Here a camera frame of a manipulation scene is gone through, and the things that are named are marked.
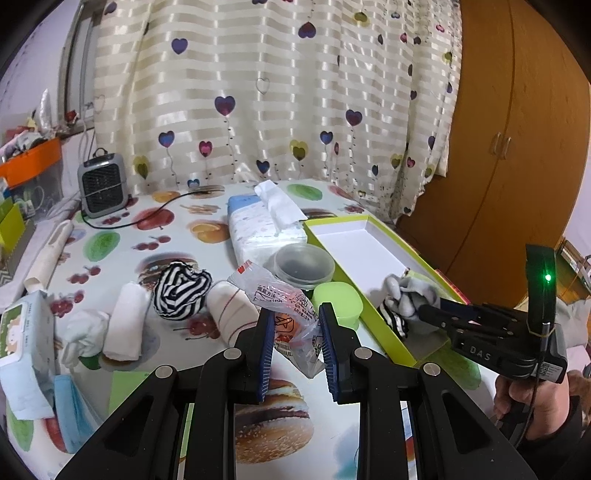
wooden wardrobe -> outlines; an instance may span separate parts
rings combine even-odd
[[[470,301],[515,306],[527,292],[525,244],[554,248],[579,192],[589,82],[525,0],[462,0],[461,9],[448,173],[397,231]]]

plastic bag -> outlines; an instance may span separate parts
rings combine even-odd
[[[250,261],[228,281],[244,290],[254,305],[275,312],[275,349],[279,353],[308,378],[322,372],[324,363],[318,359],[322,350],[320,323],[312,303],[299,288]]]

curtain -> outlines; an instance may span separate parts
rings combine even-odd
[[[457,0],[117,0],[95,68],[98,146],[134,193],[328,180],[382,219],[445,175]]]

plastic container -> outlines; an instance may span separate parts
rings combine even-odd
[[[32,148],[0,166],[0,177],[8,181],[15,203],[28,203],[35,222],[47,217],[62,200],[61,145],[58,138]]]
[[[308,298],[321,283],[332,280],[335,261],[325,250],[309,244],[282,247],[273,260],[275,275],[293,287],[300,288]]]
[[[363,301],[355,288],[342,281],[331,281],[318,285],[312,295],[312,305],[316,312],[323,303],[333,306],[336,320],[343,327],[357,330],[359,317],[363,312]]]

window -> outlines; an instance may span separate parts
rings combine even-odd
[[[60,66],[59,120],[70,135],[94,127],[95,57],[106,0],[82,0],[66,38]],[[73,121],[72,114],[77,113]]]

